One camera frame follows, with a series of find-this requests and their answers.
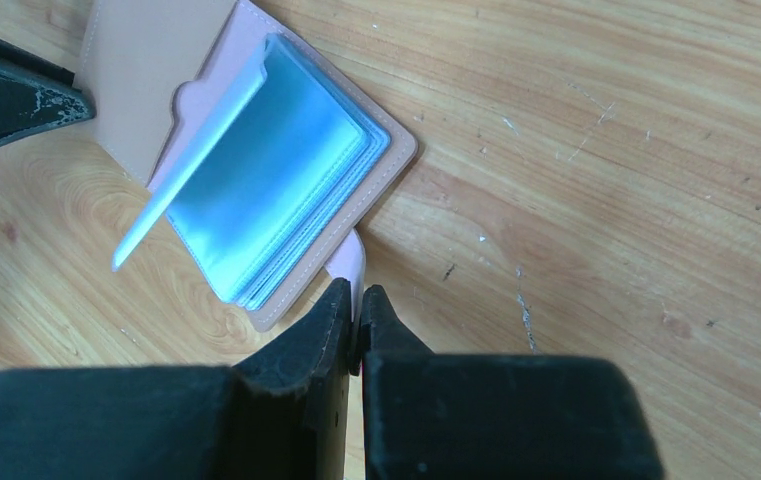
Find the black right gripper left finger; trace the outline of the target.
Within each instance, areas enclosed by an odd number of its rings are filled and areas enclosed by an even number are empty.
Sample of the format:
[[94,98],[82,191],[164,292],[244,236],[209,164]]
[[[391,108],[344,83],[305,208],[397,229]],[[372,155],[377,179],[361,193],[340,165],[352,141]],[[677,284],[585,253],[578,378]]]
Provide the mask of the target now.
[[311,309],[234,365],[212,479],[344,476],[351,288],[337,278]]

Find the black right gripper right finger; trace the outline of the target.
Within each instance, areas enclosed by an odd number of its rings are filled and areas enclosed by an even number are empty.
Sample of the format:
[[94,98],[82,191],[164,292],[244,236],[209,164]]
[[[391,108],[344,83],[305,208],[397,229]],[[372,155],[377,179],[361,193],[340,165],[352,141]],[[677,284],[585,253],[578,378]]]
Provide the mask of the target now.
[[641,402],[612,362],[436,353],[385,290],[358,331],[370,479],[661,479]]

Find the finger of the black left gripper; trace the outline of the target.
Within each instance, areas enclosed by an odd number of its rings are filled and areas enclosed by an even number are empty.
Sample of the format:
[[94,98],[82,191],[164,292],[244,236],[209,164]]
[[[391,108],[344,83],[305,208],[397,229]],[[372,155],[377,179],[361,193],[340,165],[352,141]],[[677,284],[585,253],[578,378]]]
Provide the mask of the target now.
[[73,72],[0,39],[0,147],[94,118],[73,80]]

